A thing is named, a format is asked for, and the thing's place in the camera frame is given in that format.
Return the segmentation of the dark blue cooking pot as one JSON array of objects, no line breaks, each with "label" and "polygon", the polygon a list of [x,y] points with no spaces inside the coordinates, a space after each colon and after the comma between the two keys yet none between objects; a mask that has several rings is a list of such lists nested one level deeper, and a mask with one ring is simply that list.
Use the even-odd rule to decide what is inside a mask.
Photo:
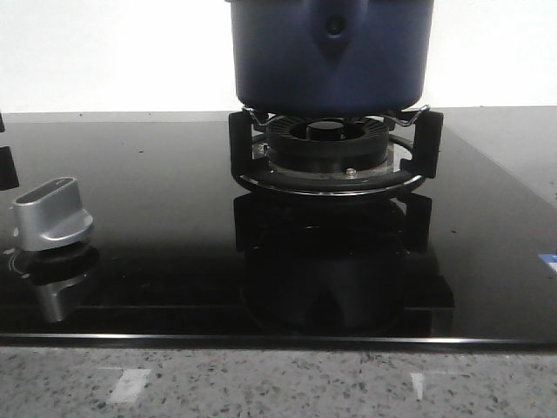
[{"label": "dark blue cooking pot", "polygon": [[434,3],[232,1],[236,94],[286,116],[400,111],[422,96]]}]

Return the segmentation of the black glass gas cooktop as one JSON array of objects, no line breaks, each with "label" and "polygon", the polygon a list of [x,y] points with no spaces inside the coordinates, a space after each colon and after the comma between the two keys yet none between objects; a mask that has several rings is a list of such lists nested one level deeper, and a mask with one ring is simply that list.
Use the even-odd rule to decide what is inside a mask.
[{"label": "black glass gas cooktop", "polygon": [[[8,114],[1,342],[38,346],[556,348],[556,110],[445,110],[415,193],[265,199],[223,112]],[[77,179],[88,237],[26,252],[13,201]]]}]

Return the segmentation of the black pan support grate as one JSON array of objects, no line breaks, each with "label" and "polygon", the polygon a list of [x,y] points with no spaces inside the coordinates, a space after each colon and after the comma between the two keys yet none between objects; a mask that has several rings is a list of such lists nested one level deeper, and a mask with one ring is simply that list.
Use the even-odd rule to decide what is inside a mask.
[{"label": "black pan support grate", "polygon": [[281,118],[244,108],[228,118],[232,177],[244,188],[284,196],[316,199],[367,198],[397,195],[435,178],[444,124],[442,113],[424,106],[372,118],[389,131],[386,160],[368,170],[348,168],[343,172],[302,172],[273,164],[268,158],[266,127]]}]

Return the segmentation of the silver stove control knob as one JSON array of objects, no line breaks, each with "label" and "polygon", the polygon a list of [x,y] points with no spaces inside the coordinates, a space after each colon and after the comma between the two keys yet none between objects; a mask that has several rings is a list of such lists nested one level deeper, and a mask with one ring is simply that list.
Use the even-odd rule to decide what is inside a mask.
[{"label": "silver stove control knob", "polygon": [[93,217],[84,209],[77,179],[52,179],[16,198],[17,246],[39,252],[85,240]]}]

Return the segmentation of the black left pan support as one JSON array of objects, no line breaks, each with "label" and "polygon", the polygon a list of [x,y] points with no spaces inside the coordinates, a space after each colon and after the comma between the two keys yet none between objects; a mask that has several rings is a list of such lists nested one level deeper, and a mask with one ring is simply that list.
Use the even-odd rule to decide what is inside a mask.
[{"label": "black left pan support", "polygon": [[17,169],[11,149],[7,145],[2,145],[0,148],[0,163],[0,189],[7,191],[19,187]]}]

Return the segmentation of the blue sticker on cooktop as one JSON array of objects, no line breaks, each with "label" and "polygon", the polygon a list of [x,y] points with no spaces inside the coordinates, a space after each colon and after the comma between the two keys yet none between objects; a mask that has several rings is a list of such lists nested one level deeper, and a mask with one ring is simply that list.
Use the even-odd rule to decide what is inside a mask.
[{"label": "blue sticker on cooktop", "polygon": [[539,258],[554,273],[557,273],[557,255],[556,254],[540,254]]}]

